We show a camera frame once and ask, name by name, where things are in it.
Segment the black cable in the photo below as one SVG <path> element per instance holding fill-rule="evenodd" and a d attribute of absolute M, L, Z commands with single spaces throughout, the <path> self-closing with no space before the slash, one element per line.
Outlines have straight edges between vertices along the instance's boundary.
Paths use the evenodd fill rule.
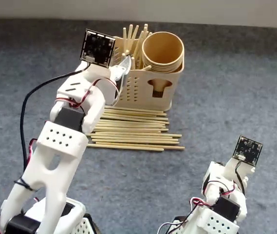
<path fill-rule="evenodd" d="M 240 185 L 241 185 L 242 193 L 243 193 L 243 195 L 245 195 L 244 185 L 243 185 L 242 179 L 241 179 L 241 177 L 240 177 L 240 175 L 239 175 L 239 173 L 238 173 L 238 167 L 241 165 L 241 163 L 242 163 L 242 161 L 239 161 L 239 162 L 237 163 L 236 168 L 235 168 L 235 173 L 236 173 L 237 178 L 238 178 L 238 180 L 239 180 L 239 183 L 240 183 Z"/>
<path fill-rule="evenodd" d="M 20 181 L 18 180 L 14 180 L 14 183 L 15 184 L 19 184 L 20 186 L 24 187 L 25 189 L 28 189 L 29 191 L 32 191 L 32 192 L 36 192 L 35 189 L 31 188 L 29 184 L 26 183 L 26 181 L 24 181 L 23 178 L 19 178 Z"/>
<path fill-rule="evenodd" d="M 39 90 L 40 88 L 42 88 L 43 86 L 52 83 L 54 81 L 57 81 L 59 79 L 63 79 L 63 78 L 67 78 L 69 76 L 74 76 L 76 74 L 79 74 L 81 72 L 84 72 L 86 69 L 89 68 L 89 66 L 91 65 L 91 63 L 89 63 L 87 65 L 86 68 L 83 68 L 82 70 L 79 71 L 75 71 L 75 72 L 70 72 L 68 74 L 65 75 L 61 75 L 55 78 L 52 78 L 50 80 L 47 80 L 43 83 L 41 83 L 40 85 L 38 85 L 36 88 L 34 88 L 33 90 L 31 90 L 25 97 L 23 103 L 22 103 L 22 108 L 21 108 L 21 113 L 20 113 L 20 123 L 19 123 L 19 127 L 20 127 L 20 139 L 21 139 L 21 147 L 22 147 L 22 156 L 23 156 L 23 170 L 26 170 L 27 167 L 27 150 L 26 150 L 26 143 L 25 143 L 25 135 L 24 135 L 24 131 L 23 131 L 23 122 L 24 122 L 24 117 L 25 117 L 25 111 L 26 111 L 26 105 L 27 105 L 27 101 L 29 99 L 29 97 L 37 90 Z"/>
<path fill-rule="evenodd" d="M 192 209 L 192 211 L 186 216 L 185 220 L 176 228 L 172 229 L 169 232 L 166 232 L 166 234 L 171 234 L 172 232 L 176 231 L 177 229 L 179 229 L 188 219 L 188 217 L 194 212 L 194 210 L 197 208 L 198 204 L 195 205 L 195 207 Z"/>

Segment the circuit board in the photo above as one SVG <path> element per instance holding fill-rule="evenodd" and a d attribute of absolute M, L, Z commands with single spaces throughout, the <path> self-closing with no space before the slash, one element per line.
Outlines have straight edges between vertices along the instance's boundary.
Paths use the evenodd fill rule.
<path fill-rule="evenodd" d="M 115 38 L 86 29 L 80 60 L 108 68 L 114 44 Z"/>
<path fill-rule="evenodd" d="M 262 147 L 261 143 L 240 136 L 232 157 L 255 167 Z"/>

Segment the white wall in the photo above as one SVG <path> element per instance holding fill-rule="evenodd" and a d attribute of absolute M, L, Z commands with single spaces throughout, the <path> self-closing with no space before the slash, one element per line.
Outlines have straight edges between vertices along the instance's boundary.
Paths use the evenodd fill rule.
<path fill-rule="evenodd" d="M 277 27 L 277 0 L 0 0 L 0 17 Z"/>

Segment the pile of wooden sticks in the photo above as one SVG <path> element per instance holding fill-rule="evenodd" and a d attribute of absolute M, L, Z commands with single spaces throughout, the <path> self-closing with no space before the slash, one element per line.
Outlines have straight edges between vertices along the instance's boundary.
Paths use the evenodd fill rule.
<path fill-rule="evenodd" d="M 179 146 L 180 134 L 169 134 L 166 113 L 106 106 L 96 125 L 89 147 L 132 150 L 183 150 Z"/>

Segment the cutout hole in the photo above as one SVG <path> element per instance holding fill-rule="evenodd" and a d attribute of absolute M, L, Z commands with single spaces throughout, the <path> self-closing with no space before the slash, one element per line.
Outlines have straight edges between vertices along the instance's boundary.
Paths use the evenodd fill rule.
<path fill-rule="evenodd" d="M 58 166 L 59 163 L 61 162 L 61 156 L 59 155 L 55 155 L 50 163 L 50 165 L 48 165 L 47 169 L 50 171 L 55 170 Z"/>

